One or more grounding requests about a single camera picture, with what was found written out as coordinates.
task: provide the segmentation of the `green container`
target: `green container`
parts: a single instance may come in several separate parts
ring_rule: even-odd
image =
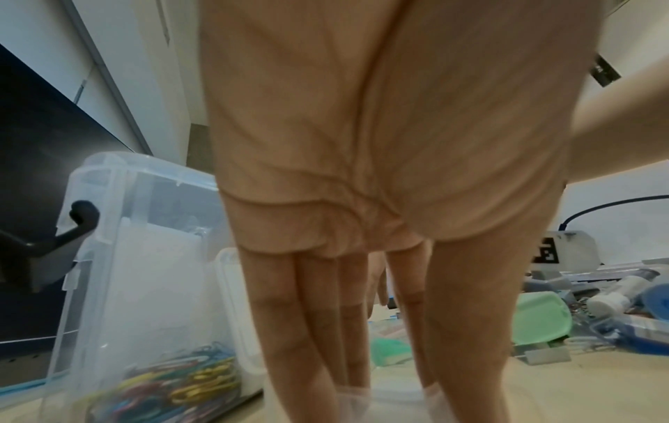
[[[516,302],[512,339],[516,345],[553,341],[571,331],[571,312],[554,292],[523,293]]]

